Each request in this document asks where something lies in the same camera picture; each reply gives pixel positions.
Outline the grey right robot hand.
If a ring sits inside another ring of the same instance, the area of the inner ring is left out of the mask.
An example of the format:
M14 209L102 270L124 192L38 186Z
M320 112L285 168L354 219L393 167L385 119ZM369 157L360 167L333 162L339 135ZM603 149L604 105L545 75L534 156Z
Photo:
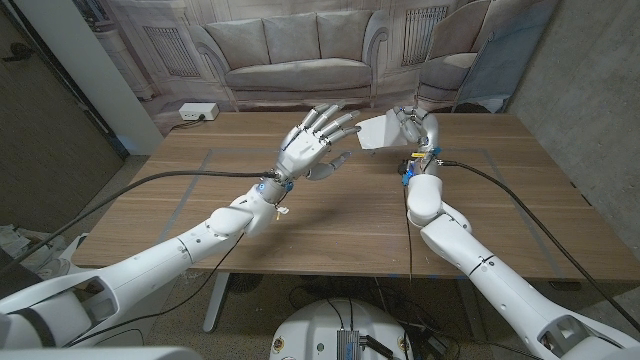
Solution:
M436 116L418 106L395 106L393 117L399 123L400 133L419 152L432 152L438 147L439 125Z

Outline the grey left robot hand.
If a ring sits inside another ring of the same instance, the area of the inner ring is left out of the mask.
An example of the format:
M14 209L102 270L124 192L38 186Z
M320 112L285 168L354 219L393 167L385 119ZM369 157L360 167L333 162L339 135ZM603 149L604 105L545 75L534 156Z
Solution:
M320 162L332 145L361 130L360 126L344 127L345 123L360 114L359 111L329 120L344 106L345 102L339 101L333 105L322 104L312 108L302 122L285 136L274 170L278 183L284 186L301 175L311 181L324 179L348 159L351 153L346 151L328 164Z

